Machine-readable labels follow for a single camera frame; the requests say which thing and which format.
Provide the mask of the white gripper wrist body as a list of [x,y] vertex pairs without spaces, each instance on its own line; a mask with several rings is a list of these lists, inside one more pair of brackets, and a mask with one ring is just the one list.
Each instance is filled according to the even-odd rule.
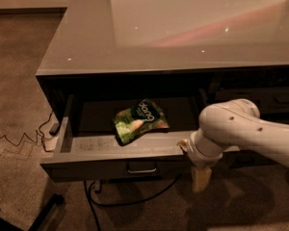
[[177,145],[195,167],[212,167],[223,157],[223,149],[207,139],[201,130],[193,132],[188,139],[180,140]]

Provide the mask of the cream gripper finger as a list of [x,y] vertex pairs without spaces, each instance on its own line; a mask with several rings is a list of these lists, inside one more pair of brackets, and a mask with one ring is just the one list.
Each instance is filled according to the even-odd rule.
[[210,181],[212,169],[210,167],[192,167],[192,191],[194,193],[203,192]]

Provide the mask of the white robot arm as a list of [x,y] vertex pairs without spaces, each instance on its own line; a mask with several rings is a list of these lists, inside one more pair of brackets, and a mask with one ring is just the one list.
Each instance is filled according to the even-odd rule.
[[178,145],[192,162],[192,191],[195,193],[207,188],[212,166],[233,146],[289,167],[289,125],[261,119],[258,108],[247,99],[204,108],[198,117],[198,129]]

